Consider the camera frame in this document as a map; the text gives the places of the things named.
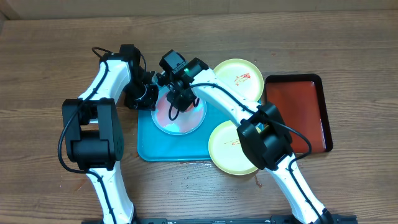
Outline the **light blue plate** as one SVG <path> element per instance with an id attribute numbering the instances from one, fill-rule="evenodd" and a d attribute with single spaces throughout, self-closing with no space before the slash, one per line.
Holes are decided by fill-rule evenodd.
<path id="1" fill-rule="evenodd" d="M 179 112 L 174 121 L 169 119 L 170 102 L 167 101 L 169 89 L 163 87 L 159 91 L 159 97 L 155 105 L 155 111 L 151 112 L 155 125 L 163 132 L 171 135 L 188 134 L 198 128 L 206 115 L 206 103 L 199 100 L 198 105 L 190 105 L 185 112 Z"/>

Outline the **green rimmed plate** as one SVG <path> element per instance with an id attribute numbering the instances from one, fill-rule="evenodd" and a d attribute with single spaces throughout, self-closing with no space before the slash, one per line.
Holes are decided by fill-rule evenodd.
<path id="1" fill-rule="evenodd" d="M 248 175 L 258 170 L 244 155 L 232 121 L 225 121 L 213 130 L 208 152 L 213 163 L 227 174 Z"/>
<path id="2" fill-rule="evenodd" d="M 251 62 L 232 58 L 218 64 L 213 71 L 230 88 L 251 101 L 259 101 L 264 90 L 260 70 Z"/>

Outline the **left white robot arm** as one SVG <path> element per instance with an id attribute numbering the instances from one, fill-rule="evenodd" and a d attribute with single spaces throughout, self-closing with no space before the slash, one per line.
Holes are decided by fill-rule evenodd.
<path id="1" fill-rule="evenodd" d="M 140 65 L 145 58 L 134 45 L 103 52 L 92 84 L 78 98 L 63 102 L 58 159 L 65 170 L 90 179 L 103 211 L 102 223 L 134 223 L 134 204 L 121 173 L 124 136 L 116 105 L 124 95 L 130 110 L 153 111 L 159 88 L 151 80 L 153 74 Z"/>

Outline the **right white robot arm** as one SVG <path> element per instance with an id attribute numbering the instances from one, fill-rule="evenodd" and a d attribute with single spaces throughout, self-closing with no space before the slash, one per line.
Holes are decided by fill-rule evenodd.
<path id="1" fill-rule="evenodd" d="M 231 89 L 199 58 L 187 61 L 174 50 L 159 62 L 163 72 L 157 76 L 167 86 L 169 101 L 178 112 L 185 111 L 196 99 L 210 103 L 237 127 L 244 155 L 260 170 L 274 178 L 285 195 L 294 218 L 300 223 L 333 223 L 333 217 L 308 186 L 301 174 L 299 157 L 292 149 L 292 134 L 303 134 L 285 125 L 275 105 L 261 105 Z"/>

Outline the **teal plastic tray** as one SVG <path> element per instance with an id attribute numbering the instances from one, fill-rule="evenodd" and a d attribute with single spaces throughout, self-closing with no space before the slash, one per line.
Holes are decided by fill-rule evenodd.
<path id="1" fill-rule="evenodd" d="M 138 112 L 137 151 L 146 161 L 209 160 L 208 141 L 213 130 L 228 117 L 213 105 L 206 103 L 206 115 L 196 130 L 183 135 L 161 131 L 153 122 L 152 111 Z"/>

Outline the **black red rectangular tray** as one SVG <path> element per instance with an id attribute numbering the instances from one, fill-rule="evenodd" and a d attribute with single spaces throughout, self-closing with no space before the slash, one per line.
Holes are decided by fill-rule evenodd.
<path id="1" fill-rule="evenodd" d="M 280 111 L 285 124 L 304 135 L 313 153 L 330 152 L 333 139 L 320 76 L 314 73 L 270 75 L 267 101 Z"/>

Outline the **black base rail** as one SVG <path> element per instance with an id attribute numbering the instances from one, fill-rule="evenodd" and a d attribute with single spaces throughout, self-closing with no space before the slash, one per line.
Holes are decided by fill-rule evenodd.
<path id="1" fill-rule="evenodd" d="M 358 224 L 357 217 L 332 215 L 333 223 Z M 101 220 L 82 221 L 81 224 L 99 224 Z M 180 219 L 167 220 L 166 218 L 135 218 L 132 223 L 141 224 L 292 224 L 299 223 L 293 215 L 273 215 L 269 218 L 232 218 L 232 219 Z"/>

